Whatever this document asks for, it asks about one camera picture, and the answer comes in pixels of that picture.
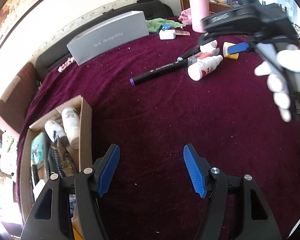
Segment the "white gloved right hand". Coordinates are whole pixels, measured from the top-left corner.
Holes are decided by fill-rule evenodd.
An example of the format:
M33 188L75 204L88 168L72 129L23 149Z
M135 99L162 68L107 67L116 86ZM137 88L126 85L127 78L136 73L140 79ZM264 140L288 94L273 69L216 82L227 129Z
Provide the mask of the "white gloved right hand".
M256 52L263 62L254 69L256 76L267 77L267 87L284 122L300 120L293 94L300 93L300 49L296 45L284 45L277 52L273 44L259 43Z

